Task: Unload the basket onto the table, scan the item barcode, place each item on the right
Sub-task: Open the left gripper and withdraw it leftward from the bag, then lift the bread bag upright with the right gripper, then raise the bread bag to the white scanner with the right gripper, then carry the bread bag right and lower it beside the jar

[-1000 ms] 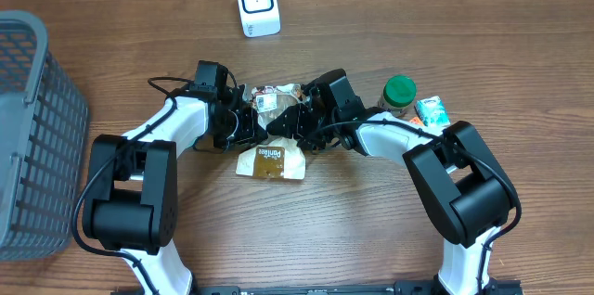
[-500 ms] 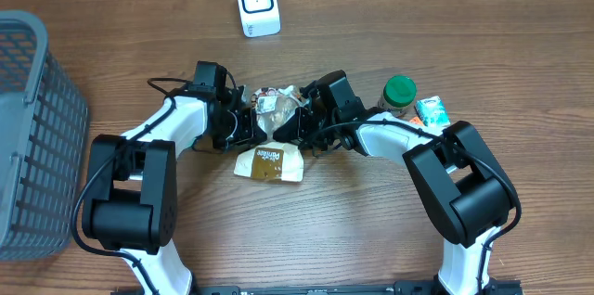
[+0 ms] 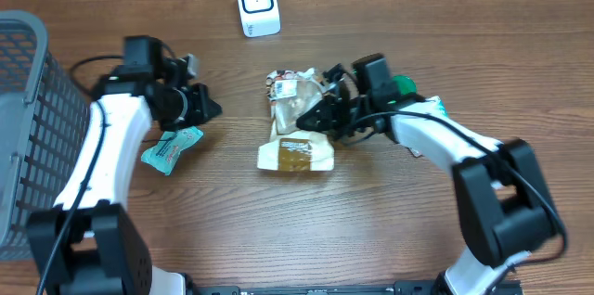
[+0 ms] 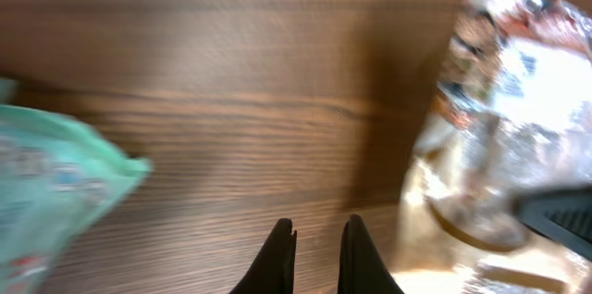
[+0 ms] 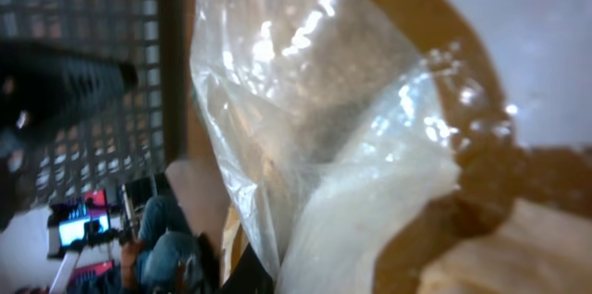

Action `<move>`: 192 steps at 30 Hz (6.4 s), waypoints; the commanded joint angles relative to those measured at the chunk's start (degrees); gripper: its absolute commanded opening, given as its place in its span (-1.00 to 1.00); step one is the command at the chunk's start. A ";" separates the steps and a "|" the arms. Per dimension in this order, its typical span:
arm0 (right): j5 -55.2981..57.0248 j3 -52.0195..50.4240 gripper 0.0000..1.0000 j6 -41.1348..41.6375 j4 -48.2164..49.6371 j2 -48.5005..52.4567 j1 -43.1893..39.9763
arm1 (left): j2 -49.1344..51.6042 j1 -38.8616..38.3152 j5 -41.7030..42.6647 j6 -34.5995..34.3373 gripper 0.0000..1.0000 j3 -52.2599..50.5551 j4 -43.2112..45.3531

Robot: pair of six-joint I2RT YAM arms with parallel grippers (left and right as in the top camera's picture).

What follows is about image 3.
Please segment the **mint green wipes pack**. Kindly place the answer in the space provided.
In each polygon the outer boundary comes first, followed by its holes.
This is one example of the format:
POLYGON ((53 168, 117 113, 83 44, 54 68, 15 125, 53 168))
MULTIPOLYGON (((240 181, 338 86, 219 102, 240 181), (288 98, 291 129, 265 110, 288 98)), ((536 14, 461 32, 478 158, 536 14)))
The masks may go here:
POLYGON ((156 145, 146 149, 141 161, 157 171, 170 175, 181 153, 192 148, 203 137, 203 131, 197 127, 189 127, 177 132, 164 132, 156 145))

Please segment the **clear bag bread package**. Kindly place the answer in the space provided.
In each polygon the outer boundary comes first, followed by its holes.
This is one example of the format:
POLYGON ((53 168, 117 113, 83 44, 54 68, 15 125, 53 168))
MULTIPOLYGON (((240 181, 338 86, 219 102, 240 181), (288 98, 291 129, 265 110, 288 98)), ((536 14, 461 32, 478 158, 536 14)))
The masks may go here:
POLYGON ((265 79, 270 104, 269 142, 258 148, 257 168, 279 172, 328 172, 334 169, 334 147, 319 132, 297 127, 297 119, 312 109, 327 89, 321 74, 276 70, 265 79))

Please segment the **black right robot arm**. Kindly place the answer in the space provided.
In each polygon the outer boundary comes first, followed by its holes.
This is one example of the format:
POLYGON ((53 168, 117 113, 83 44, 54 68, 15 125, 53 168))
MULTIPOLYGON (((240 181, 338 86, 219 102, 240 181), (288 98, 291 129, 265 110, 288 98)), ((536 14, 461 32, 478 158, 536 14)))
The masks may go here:
POLYGON ((454 122, 436 99, 421 96, 407 78, 391 74, 381 53, 363 57, 347 71, 325 71, 329 88, 296 121, 299 129, 335 141, 355 133, 386 135, 452 178, 465 249, 433 281, 397 281, 396 294, 520 294, 508 274, 554 237, 556 253, 568 247, 567 231, 531 146, 501 142, 454 122))

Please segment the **teal tissue pack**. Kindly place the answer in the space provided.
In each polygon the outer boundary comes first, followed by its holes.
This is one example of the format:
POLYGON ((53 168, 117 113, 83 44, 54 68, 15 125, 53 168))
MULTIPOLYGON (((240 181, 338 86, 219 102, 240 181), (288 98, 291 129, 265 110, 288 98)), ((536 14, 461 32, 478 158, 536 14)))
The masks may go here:
POLYGON ((444 117, 448 116, 448 113, 446 111, 446 108, 444 106, 444 103, 443 103, 441 97, 432 96, 432 97, 427 98, 426 101, 430 103, 432 113, 438 113, 439 115, 444 116, 444 117))

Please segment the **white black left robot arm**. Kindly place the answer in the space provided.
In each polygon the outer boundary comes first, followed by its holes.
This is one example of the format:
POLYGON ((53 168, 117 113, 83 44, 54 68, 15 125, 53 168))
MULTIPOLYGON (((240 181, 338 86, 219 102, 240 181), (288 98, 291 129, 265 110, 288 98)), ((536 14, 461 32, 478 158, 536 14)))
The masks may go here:
POLYGON ((51 209, 34 212, 26 235, 39 294, 197 294, 184 273, 155 266, 127 212, 136 157, 156 122, 170 139, 221 115, 197 82, 198 59, 164 41, 128 36, 119 65, 82 92, 90 123, 71 176, 51 209))

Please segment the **orange tissue pack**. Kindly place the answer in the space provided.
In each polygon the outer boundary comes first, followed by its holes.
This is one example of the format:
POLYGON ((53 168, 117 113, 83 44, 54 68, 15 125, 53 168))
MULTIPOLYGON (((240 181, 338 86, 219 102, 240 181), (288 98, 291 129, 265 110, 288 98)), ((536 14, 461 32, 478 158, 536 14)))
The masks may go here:
POLYGON ((410 151, 410 153, 412 154, 412 156, 415 157, 415 158, 419 158, 419 157, 422 156, 422 153, 421 152, 419 152, 418 150, 416 150, 416 149, 414 149, 412 147, 410 147, 408 150, 410 151))

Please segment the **green lid clear jar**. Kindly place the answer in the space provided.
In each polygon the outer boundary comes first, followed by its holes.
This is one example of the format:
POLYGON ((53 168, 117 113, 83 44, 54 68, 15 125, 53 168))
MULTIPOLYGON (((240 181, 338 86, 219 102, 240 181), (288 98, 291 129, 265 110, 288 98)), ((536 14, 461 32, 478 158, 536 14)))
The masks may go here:
POLYGON ((395 75, 393 81, 401 96, 417 93, 416 83, 410 77, 406 75, 395 75))

